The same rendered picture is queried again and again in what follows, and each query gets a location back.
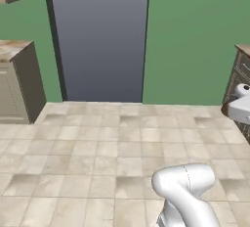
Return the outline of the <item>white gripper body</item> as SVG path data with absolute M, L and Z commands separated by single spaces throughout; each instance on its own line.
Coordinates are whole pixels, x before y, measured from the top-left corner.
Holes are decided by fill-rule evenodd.
M 250 95 L 230 102 L 228 105 L 228 115 L 234 121 L 250 124 Z

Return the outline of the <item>dark brown drawer cabinet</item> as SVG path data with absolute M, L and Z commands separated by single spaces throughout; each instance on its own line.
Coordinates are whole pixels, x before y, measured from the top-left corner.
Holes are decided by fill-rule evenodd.
M 236 57 L 221 108 L 221 112 L 226 117 L 229 117 L 228 105 L 230 102 L 250 95 L 250 45 L 236 45 L 235 48 Z M 250 144 L 250 124 L 232 121 Z

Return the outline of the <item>beige base cabinet marble top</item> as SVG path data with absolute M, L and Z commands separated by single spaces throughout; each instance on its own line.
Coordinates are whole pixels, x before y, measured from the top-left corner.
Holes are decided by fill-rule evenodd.
M 32 124 L 45 104 L 34 42 L 0 40 L 0 123 Z

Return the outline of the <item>dark grey doorway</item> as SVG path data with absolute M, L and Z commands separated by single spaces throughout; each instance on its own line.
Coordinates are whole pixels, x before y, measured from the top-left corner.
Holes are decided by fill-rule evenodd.
M 62 98 L 139 103 L 147 0 L 46 0 Z

